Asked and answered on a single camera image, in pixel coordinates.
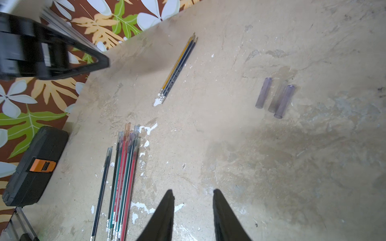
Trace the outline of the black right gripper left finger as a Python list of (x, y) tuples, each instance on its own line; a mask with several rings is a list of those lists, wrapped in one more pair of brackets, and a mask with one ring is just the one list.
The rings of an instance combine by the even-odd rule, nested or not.
[(175, 197), (169, 189), (137, 241), (171, 241)]

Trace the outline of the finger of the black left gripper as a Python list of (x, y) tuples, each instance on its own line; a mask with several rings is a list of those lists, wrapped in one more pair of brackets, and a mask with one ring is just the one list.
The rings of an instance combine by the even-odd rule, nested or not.
[[(36, 77), (40, 80), (66, 79), (73, 76), (105, 69), (110, 66), (110, 60), (104, 54), (43, 24), (35, 22), (34, 32), (37, 41), (40, 44), (44, 43), (48, 45), (51, 64), (50, 66), (43, 64), (43, 66), (38, 67)], [(68, 56), (69, 46), (90, 55), (96, 59), (96, 62), (77, 67), (71, 67)]]

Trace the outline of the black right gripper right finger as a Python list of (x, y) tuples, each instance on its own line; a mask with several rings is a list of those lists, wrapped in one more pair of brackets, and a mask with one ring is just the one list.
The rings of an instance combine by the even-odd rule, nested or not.
[(220, 189), (213, 196), (216, 241), (251, 241)]

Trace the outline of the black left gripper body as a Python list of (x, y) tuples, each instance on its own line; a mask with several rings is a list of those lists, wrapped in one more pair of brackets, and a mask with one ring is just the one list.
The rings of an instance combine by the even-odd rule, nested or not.
[(1, 80), (60, 76), (60, 34), (28, 18), (1, 13)]

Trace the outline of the clear pencil cap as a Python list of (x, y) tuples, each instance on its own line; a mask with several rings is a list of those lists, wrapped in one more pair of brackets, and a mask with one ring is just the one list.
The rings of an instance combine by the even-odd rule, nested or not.
[(268, 111), (271, 113), (275, 113), (280, 105), (282, 95), (284, 92), (285, 87), (287, 86), (288, 80), (281, 80), (278, 84), (277, 90), (275, 92), (275, 95), (272, 99), (272, 102), (268, 108)]

